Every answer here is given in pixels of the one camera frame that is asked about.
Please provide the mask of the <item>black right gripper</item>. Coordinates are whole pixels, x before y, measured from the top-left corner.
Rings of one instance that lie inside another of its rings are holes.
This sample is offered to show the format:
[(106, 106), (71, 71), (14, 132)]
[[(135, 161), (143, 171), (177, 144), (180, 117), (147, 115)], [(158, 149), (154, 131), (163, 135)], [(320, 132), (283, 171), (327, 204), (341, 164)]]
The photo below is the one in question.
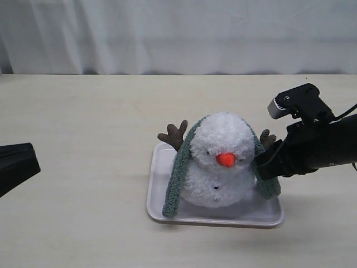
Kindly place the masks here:
[[(269, 145), (255, 158), (262, 180), (278, 176), (305, 175), (332, 163), (330, 125), (308, 125), (299, 121), (287, 127), (287, 137)], [(282, 144), (278, 165), (265, 165)]]

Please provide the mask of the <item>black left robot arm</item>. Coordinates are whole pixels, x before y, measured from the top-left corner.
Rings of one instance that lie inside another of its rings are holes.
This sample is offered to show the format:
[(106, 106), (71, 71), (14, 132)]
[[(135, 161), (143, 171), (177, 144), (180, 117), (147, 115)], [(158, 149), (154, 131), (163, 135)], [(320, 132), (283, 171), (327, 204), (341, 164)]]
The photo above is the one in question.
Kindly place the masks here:
[(30, 142), (1, 146), (1, 197), (41, 171)]

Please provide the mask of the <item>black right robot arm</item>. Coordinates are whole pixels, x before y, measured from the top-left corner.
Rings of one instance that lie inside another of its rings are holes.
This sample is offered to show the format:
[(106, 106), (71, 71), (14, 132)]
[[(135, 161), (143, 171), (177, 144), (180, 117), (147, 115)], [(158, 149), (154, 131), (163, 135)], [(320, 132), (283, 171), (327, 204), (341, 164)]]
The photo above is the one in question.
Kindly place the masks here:
[(255, 158), (257, 173), (265, 181), (314, 173), (320, 168), (356, 163), (356, 115), (337, 122), (311, 125), (302, 121), (287, 127), (277, 140)]

